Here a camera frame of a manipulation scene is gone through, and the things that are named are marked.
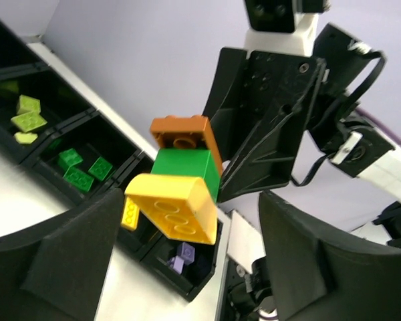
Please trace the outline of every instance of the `purple lego brick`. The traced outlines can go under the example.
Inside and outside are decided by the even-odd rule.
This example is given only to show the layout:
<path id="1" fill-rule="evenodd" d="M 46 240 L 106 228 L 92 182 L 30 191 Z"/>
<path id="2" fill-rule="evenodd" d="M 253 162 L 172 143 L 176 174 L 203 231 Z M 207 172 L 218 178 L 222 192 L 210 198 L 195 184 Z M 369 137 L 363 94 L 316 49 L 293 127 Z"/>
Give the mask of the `purple lego brick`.
<path id="1" fill-rule="evenodd" d="M 168 265 L 170 268 L 174 269 L 176 273 L 181 274 L 184 267 L 184 260 L 179 256 L 175 256 L 168 261 Z"/>
<path id="2" fill-rule="evenodd" d="M 184 260 L 184 264 L 186 265 L 194 262 L 194 247 L 186 242 L 179 245 L 176 254 Z"/>

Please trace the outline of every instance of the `yellow lego brick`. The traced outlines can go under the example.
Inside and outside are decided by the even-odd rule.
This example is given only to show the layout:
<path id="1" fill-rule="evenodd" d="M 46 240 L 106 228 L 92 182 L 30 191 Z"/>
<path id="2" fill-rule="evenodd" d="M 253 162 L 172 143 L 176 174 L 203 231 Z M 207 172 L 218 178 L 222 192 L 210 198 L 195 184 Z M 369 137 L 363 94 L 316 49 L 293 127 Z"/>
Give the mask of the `yellow lego brick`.
<path id="1" fill-rule="evenodd" d="M 217 208 L 202 178 L 140 174 L 125 194 L 167 238 L 215 244 Z"/>
<path id="2" fill-rule="evenodd" d="M 120 226 L 130 231 L 135 231 L 138 226 L 139 216 L 140 208 L 133 202 L 133 200 L 131 200 L 131 198 L 126 197 Z"/>

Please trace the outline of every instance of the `black cable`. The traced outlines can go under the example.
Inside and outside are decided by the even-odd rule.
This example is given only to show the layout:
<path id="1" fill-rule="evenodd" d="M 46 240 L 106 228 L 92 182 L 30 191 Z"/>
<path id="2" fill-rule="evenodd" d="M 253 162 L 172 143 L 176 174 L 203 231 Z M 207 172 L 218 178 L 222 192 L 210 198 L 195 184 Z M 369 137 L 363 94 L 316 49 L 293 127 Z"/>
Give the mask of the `black cable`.
<path id="1" fill-rule="evenodd" d="M 336 116 L 336 121 L 339 121 L 342 114 L 351 106 L 353 106 L 361 97 L 364 95 L 370 87 L 377 80 L 379 75 L 382 73 L 384 66 L 386 65 L 386 56 L 382 51 L 371 51 L 362 55 L 363 58 L 374 60 L 379 59 L 378 63 L 374 66 L 373 70 L 367 76 L 366 79 L 349 95 L 348 99 L 342 104 L 339 108 L 341 110 L 340 113 Z"/>
<path id="2" fill-rule="evenodd" d="M 312 179 L 315 177 L 316 173 L 318 172 L 319 168 L 323 164 L 323 162 L 329 158 L 330 155 L 323 155 L 318 158 L 318 160 L 312 165 L 310 168 L 309 173 L 306 175 L 306 178 L 299 183 L 293 176 L 291 176 L 291 182 L 297 187 L 303 187 L 312 182 Z"/>
<path id="3" fill-rule="evenodd" d="M 342 117 L 342 114 L 352 105 L 354 105 L 362 97 L 362 95 L 364 95 L 367 90 L 370 89 L 378 76 L 382 73 L 382 70 L 386 64 L 386 56 L 383 54 L 383 52 L 372 51 L 364 54 L 362 57 L 370 60 L 379 58 L 379 61 L 367 78 L 345 99 L 344 102 L 340 96 L 329 105 L 319 122 L 312 128 L 313 131 L 315 131 L 317 128 L 320 128 L 325 122 L 327 122 L 328 118 L 335 112 L 337 112 L 335 121 L 338 123 Z"/>

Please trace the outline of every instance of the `light green lego brick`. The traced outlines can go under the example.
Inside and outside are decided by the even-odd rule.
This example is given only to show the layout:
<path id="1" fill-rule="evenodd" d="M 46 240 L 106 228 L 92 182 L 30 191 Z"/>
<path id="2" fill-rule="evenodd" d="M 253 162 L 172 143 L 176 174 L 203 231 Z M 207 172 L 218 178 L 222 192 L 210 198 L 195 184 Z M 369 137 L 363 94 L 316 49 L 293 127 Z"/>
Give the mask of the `light green lego brick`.
<path id="1" fill-rule="evenodd" d="M 19 144 L 25 145 L 33 144 L 34 140 L 38 137 L 38 135 L 33 132 L 17 132 L 13 136 Z"/>
<path id="2" fill-rule="evenodd" d="M 113 165 L 111 165 L 108 161 L 102 157 L 98 157 L 92 167 L 88 170 L 88 173 L 102 182 L 106 179 L 112 168 Z"/>
<path id="3" fill-rule="evenodd" d="M 22 132 L 32 132 L 47 124 L 46 119 L 36 112 L 27 112 L 25 114 L 11 118 L 12 123 Z"/>
<path id="4" fill-rule="evenodd" d="M 17 115 L 22 115 L 26 112 L 35 112 L 37 114 L 40 114 L 40 100 L 20 95 L 18 105 L 16 107 L 16 113 Z"/>
<path id="5" fill-rule="evenodd" d="M 70 167 L 63 178 L 84 193 L 89 192 L 94 183 L 93 177 L 75 167 Z"/>
<path id="6" fill-rule="evenodd" d="M 217 201 L 220 174 L 210 150 L 161 148 L 152 174 L 202 177 L 214 201 Z"/>
<path id="7" fill-rule="evenodd" d="M 9 80 L 8 82 L 1 82 L 0 90 L 5 90 L 7 92 L 13 92 L 14 94 L 18 94 L 19 82 L 17 80 Z"/>

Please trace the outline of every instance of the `lego stud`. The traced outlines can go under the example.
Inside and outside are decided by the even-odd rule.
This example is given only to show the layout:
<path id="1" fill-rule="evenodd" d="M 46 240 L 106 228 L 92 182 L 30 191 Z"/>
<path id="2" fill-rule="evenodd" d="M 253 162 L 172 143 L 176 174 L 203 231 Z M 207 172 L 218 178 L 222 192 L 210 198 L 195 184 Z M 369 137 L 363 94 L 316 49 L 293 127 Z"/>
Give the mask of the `lego stud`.
<path id="1" fill-rule="evenodd" d="M 185 217 L 181 217 L 180 215 L 175 215 L 175 214 L 165 215 L 165 219 L 168 222 L 173 223 L 175 225 L 184 225 L 184 224 L 188 223 L 188 219 L 186 219 Z"/>
<path id="2" fill-rule="evenodd" d="M 179 232 L 181 234 L 186 234 L 186 235 L 196 234 L 196 229 L 194 229 L 193 227 L 187 226 L 187 225 L 175 225 L 174 230 L 176 232 Z"/>
<path id="3" fill-rule="evenodd" d="M 177 136 L 172 145 L 177 149 L 195 149 L 196 142 L 189 135 Z"/>
<path id="4" fill-rule="evenodd" d="M 156 207 L 159 211 L 165 213 L 178 213 L 180 211 L 180 209 L 177 206 L 161 201 L 154 202 L 154 207 Z"/>

